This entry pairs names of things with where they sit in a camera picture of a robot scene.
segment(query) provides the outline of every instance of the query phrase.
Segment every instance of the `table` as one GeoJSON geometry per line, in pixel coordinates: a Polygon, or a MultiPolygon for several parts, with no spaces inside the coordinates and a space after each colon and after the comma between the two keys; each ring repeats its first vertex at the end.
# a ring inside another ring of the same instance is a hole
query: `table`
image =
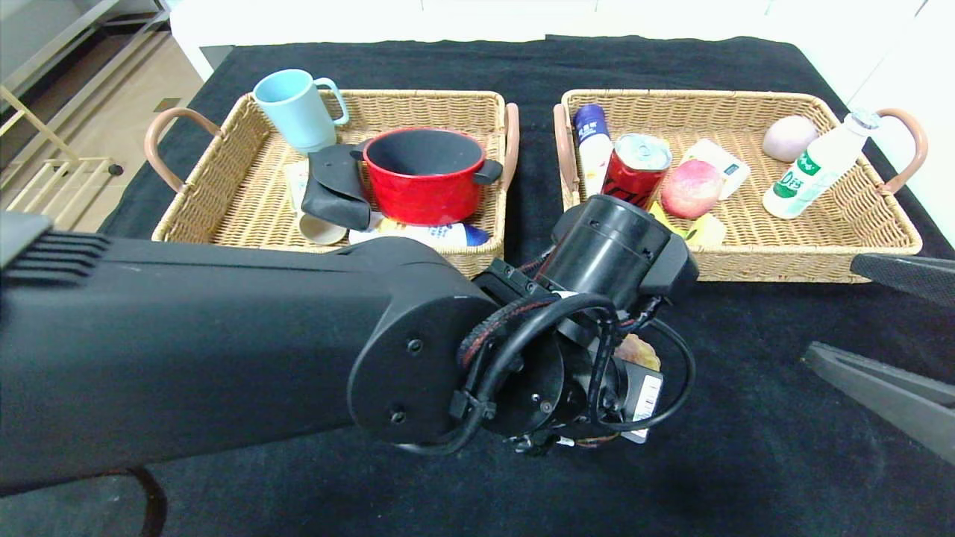
{"type": "MultiPolygon", "coordinates": [[[[511,262],[540,252],[560,213],[551,107],[565,90],[794,91],[845,113],[795,47],[753,38],[239,48],[191,106],[221,121],[255,81],[293,66],[343,87],[490,89],[516,101],[511,262]]],[[[183,122],[160,152],[184,177],[207,143],[183,122]]],[[[892,173],[871,144],[866,153],[884,177],[892,173]]],[[[923,254],[955,257],[907,190],[899,198],[923,254]]],[[[170,200],[142,169],[102,231],[148,237],[170,200]]],[[[152,465],[170,500],[167,534],[955,533],[955,468],[798,360],[818,339],[951,383],[955,311],[872,284],[710,283],[662,316],[697,352],[699,379],[688,406],[644,446],[558,448],[537,459],[481,434],[459,454],[431,459],[343,429],[152,465]]],[[[3,500],[0,519],[12,534],[123,534],[138,527],[140,507],[131,480],[104,478],[3,500]]]]}

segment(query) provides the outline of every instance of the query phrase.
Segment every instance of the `white plastic bottle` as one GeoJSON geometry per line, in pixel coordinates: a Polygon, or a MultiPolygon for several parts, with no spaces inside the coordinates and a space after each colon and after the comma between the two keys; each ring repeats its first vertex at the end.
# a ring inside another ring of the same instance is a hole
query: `white plastic bottle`
{"type": "Polygon", "coordinates": [[[581,155],[581,168],[584,171],[584,191],[587,196],[600,194],[604,188],[610,152],[613,151],[604,109],[599,104],[582,106],[574,115],[574,130],[577,131],[577,152],[581,155]]]}
{"type": "Polygon", "coordinates": [[[779,181],[763,194],[763,206],[793,219],[856,163],[865,141],[879,128],[879,116],[853,111],[835,129],[813,140],[779,181]]]}

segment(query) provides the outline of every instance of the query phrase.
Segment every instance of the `red apple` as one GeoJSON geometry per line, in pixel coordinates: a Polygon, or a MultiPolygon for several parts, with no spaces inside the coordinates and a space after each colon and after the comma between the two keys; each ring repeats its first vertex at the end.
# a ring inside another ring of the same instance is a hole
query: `red apple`
{"type": "Polygon", "coordinates": [[[660,189],[660,204],[679,218],[699,218],[719,199],[723,177],[708,162],[692,159],[676,167],[660,189]]]}

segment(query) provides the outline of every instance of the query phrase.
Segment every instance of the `bottle cap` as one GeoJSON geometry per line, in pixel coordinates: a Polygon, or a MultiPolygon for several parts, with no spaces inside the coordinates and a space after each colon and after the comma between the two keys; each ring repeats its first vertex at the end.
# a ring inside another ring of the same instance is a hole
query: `bottle cap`
{"type": "Polygon", "coordinates": [[[479,247],[491,238],[487,231],[467,224],[464,225],[464,236],[469,247],[479,247]]]}
{"type": "Polygon", "coordinates": [[[585,104],[574,115],[574,129],[578,143],[594,135],[609,135],[604,109],[599,104],[585,104]]]}
{"type": "Polygon", "coordinates": [[[870,112],[864,108],[856,108],[852,111],[852,119],[856,121],[862,127],[871,130],[879,128],[879,123],[882,118],[875,112],[870,112]]]}

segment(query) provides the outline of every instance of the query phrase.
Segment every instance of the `light blue mug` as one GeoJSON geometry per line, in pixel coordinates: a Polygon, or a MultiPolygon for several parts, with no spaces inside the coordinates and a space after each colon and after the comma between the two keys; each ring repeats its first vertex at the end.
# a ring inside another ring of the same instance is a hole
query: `light blue mug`
{"type": "Polygon", "coordinates": [[[266,76],[252,90],[272,124],[288,145],[303,154],[333,145],[335,125],[349,122],[349,109],[330,78],[315,78],[301,69],[285,69],[266,76]],[[318,86],[328,86],[342,107],[342,117],[332,120],[318,95],[318,86]]]}

